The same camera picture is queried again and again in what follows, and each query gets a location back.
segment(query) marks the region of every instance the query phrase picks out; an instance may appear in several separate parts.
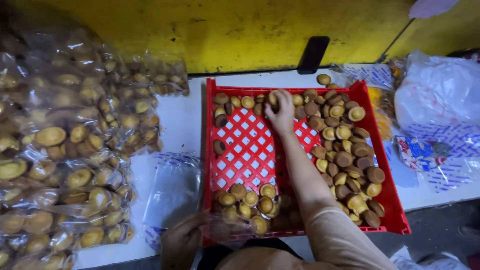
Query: hand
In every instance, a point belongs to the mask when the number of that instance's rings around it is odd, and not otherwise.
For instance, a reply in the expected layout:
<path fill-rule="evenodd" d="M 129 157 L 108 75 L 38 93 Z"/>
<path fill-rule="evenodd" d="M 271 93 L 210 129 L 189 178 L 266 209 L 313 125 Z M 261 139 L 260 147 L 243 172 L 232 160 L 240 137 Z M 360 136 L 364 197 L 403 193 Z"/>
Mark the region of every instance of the hand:
<path fill-rule="evenodd" d="M 277 102 L 280 106 L 278 113 L 273 113 L 272 107 L 267 103 L 265 114 L 273 128 L 280 137 L 293 133 L 293 115 L 295 107 L 293 106 L 292 95 L 284 89 L 274 92 Z"/>
<path fill-rule="evenodd" d="M 194 214 L 163 233 L 160 257 L 162 270 L 189 270 L 192 267 L 202 240 L 202 233 L 198 227 L 205 222 L 202 214 Z"/>

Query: yellow painted surface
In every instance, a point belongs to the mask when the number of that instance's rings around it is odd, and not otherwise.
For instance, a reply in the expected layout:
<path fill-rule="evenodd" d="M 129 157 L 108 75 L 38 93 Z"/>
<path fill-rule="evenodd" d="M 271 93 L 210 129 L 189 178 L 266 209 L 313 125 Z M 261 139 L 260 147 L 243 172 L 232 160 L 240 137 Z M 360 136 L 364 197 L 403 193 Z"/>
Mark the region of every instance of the yellow painted surface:
<path fill-rule="evenodd" d="M 415 19 L 388 50 L 389 56 L 420 49 L 429 55 L 480 47 L 480 1 L 461 0 L 451 10 L 428 19 Z"/>
<path fill-rule="evenodd" d="M 295 67 L 312 36 L 329 36 L 322 64 L 376 61 L 414 0 L 14 0 L 48 5 L 122 53 L 180 55 L 188 72 Z"/>

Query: white table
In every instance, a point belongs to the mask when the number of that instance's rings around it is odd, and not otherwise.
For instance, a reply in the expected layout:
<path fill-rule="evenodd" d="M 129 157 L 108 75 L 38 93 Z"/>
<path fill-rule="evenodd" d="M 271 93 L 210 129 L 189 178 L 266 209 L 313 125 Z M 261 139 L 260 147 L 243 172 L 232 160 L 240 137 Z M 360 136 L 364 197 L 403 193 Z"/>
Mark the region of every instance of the white table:
<path fill-rule="evenodd" d="M 246 87 L 318 87 L 316 75 L 329 73 L 328 69 L 319 70 L 314 75 L 298 75 L 296 71 L 219 76 L 218 86 Z M 191 94 L 188 97 L 160 98 L 157 109 L 160 124 L 164 127 L 162 140 L 164 152 L 196 152 L 200 155 L 202 138 L 202 93 L 204 97 L 205 78 L 190 80 Z M 155 175 L 156 160 L 150 156 L 132 159 L 132 169 L 137 177 L 135 187 L 138 201 L 132 207 L 132 224 L 136 229 L 135 237 L 128 245 L 104 245 L 81 251 L 77 269 L 119 263 L 154 256 L 156 253 L 145 243 L 143 233 L 143 215 Z M 415 177 L 415 173 L 404 166 L 395 166 L 394 179 L 397 177 Z M 480 181 L 472 182 L 455 190 L 444 193 L 432 193 L 425 183 L 418 188 L 397 186 L 398 195 L 405 211 L 427 208 L 456 201 L 480 197 Z"/>

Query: person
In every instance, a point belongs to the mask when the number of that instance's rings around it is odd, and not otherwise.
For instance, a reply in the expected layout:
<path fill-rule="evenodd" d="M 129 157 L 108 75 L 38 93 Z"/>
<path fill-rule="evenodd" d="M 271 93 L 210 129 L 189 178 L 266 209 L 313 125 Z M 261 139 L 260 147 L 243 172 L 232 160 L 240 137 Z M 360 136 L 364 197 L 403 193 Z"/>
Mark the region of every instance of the person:
<path fill-rule="evenodd" d="M 271 121 L 285 149 L 290 181 L 295 191 L 305 233 L 315 262 L 306 262 L 291 250 L 248 247 L 239 251 L 216 252 L 203 256 L 198 270 L 222 269 L 396 269 L 393 263 L 340 209 L 325 180 L 305 154 L 293 132 L 294 106 L 285 90 L 276 93 L 279 111 L 267 104 L 265 115 Z M 168 229 L 161 237 L 162 269 L 190 269 L 202 238 L 201 215 L 188 217 Z M 257 242 L 269 239 L 254 239 Z"/>

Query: floor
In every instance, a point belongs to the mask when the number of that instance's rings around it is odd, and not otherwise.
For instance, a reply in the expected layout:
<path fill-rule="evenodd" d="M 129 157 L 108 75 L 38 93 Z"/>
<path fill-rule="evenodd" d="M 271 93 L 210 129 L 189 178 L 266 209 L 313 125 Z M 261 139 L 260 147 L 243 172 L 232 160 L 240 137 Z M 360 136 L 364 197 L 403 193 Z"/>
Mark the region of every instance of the floor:
<path fill-rule="evenodd" d="M 412 234 L 370 233 L 368 237 L 388 257 L 404 245 L 413 260 L 420 260 L 433 252 L 450 252 L 464 264 L 466 257 L 480 253 L 480 241 L 459 235 L 461 225 L 480 226 L 480 200 L 422 209 L 407 213 Z M 313 261 L 306 236 L 283 238 L 306 261 Z M 145 258 L 92 270 L 160 270 L 159 257 Z"/>

